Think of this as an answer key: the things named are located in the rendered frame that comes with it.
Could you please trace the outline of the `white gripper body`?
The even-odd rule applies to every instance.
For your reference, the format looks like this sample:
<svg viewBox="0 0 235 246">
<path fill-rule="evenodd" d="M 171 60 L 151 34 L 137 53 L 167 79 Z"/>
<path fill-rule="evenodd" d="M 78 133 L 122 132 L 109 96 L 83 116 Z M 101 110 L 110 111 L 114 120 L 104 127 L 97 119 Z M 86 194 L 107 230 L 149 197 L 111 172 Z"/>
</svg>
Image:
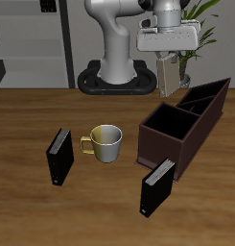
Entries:
<svg viewBox="0 0 235 246">
<path fill-rule="evenodd" d="M 195 48 L 200 32 L 200 23 L 181 21 L 170 31 L 159 31 L 156 27 L 143 28 L 137 34 L 137 49 L 144 52 L 182 51 Z"/>
</svg>

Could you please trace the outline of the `pale yellow book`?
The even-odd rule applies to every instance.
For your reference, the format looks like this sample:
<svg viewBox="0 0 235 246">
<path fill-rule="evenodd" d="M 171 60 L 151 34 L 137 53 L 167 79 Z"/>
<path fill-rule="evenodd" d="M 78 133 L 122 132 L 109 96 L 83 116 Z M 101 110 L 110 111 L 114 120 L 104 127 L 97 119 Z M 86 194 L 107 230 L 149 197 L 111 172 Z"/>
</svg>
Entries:
<svg viewBox="0 0 235 246">
<path fill-rule="evenodd" d="M 159 95 L 168 97 L 180 88 L 179 59 L 171 63 L 174 53 L 156 61 Z"/>
</svg>

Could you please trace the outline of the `dark brown desk caddy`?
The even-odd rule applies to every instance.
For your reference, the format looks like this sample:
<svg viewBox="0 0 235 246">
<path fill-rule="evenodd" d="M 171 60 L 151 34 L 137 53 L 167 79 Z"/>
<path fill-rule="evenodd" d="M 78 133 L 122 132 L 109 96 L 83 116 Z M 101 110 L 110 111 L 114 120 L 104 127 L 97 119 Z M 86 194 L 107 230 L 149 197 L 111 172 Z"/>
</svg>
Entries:
<svg viewBox="0 0 235 246">
<path fill-rule="evenodd" d="M 139 125 L 135 163 L 153 170 L 168 158 L 177 183 L 223 115 L 230 81 L 192 87 L 175 106 L 161 102 Z"/>
</svg>

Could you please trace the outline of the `white-yellow mug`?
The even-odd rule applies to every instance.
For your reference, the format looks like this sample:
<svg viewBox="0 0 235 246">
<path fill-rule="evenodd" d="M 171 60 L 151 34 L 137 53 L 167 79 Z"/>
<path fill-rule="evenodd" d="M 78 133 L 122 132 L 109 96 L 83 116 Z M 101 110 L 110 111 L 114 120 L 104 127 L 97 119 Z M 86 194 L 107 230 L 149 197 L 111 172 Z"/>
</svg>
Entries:
<svg viewBox="0 0 235 246">
<path fill-rule="evenodd" d="M 81 151 L 84 154 L 94 155 L 103 163 L 110 163 L 118 158 L 123 133 L 114 125 L 100 125 L 95 127 L 90 136 L 82 136 L 80 140 Z M 86 150 L 83 144 L 90 141 L 92 150 Z"/>
</svg>

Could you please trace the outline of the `black book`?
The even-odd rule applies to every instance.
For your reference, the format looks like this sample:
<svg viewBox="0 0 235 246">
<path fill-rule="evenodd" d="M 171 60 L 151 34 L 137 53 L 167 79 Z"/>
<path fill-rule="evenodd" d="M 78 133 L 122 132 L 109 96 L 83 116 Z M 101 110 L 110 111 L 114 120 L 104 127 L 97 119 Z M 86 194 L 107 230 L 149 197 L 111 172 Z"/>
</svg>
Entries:
<svg viewBox="0 0 235 246">
<path fill-rule="evenodd" d="M 70 130 L 59 129 L 59 132 L 46 151 L 46 157 L 52 184 L 62 185 L 74 162 Z"/>
<path fill-rule="evenodd" d="M 142 180 L 140 212 L 144 216 L 150 217 L 171 194 L 175 169 L 176 164 L 165 159 Z"/>
</svg>

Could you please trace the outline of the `green pot plant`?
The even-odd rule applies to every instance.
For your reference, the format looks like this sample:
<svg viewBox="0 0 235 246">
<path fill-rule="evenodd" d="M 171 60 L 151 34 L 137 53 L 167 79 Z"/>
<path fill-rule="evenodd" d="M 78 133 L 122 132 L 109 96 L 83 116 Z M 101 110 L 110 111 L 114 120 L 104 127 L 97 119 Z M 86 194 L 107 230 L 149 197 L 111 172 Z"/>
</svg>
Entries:
<svg viewBox="0 0 235 246">
<path fill-rule="evenodd" d="M 187 6 L 190 0 L 185 0 L 185 5 Z M 189 10 L 186 6 L 182 7 L 181 11 L 181 20 L 189 23 L 192 20 L 196 20 L 202 13 L 204 13 L 209 8 L 218 4 L 220 0 L 207 0 L 206 2 L 199 2 Z M 197 60 L 200 55 L 198 54 L 199 49 L 203 46 L 211 43 L 215 43 L 216 40 L 212 38 L 214 31 L 214 27 L 209 28 L 205 31 L 202 35 L 199 35 L 197 46 L 195 48 L 189 48 L 186 50 L 182 50 L 178 52 L 178 59 L 179 59 L 179 77 L 180 77 L 180 87 L 181 88 L 188 88 L 190 85 L 190 77 L 186 73 L 187 62 L 194 58 Z"/>
</svg>

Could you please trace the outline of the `black binders on shelf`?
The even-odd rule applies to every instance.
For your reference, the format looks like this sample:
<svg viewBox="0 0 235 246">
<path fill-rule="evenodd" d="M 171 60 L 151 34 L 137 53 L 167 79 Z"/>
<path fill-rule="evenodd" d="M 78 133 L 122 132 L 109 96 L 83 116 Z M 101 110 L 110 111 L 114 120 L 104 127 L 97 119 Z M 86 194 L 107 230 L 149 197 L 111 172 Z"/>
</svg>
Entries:
<svg viewBox="0 0 235 246">
<path fill-rule="evenodd" d="M 39 0 L 40 9 L 42 12 L 56 12 L 56 0 Z"/>
</svg>

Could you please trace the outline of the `grey shelf unit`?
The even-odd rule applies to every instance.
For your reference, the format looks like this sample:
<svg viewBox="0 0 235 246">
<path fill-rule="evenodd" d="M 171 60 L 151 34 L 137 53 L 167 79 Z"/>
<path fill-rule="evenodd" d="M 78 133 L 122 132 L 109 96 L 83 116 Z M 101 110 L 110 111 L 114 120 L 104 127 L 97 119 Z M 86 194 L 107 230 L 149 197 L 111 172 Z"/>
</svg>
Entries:
<svg viewBox="0 0 235 246">
<path fill-rule="evenodd" d="M 75 86 L 67 0 L 42 12 L 39 0 L 0 0 L 0 88 Z"/>
</svg>

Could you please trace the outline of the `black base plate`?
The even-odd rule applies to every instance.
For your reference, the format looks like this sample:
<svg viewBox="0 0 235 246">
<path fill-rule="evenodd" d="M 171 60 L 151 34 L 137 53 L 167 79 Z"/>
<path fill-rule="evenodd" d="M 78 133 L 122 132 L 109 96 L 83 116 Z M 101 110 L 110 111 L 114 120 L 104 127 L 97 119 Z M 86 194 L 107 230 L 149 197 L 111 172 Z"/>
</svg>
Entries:
<svg viewBox="0 0 235 246">
<path fill-rule="evenodd" d="M 141 60 L 133 61 L 137 76 L 130 82 L 122 85 L 112 85 L 104 82 L 97 76 L 100 70 L 100 61 L 91 61 L 87 68 L 78 77 L 78 88 L 89 95 L 145 95 L 156 89 L 155 75 Z"/>
</svg>

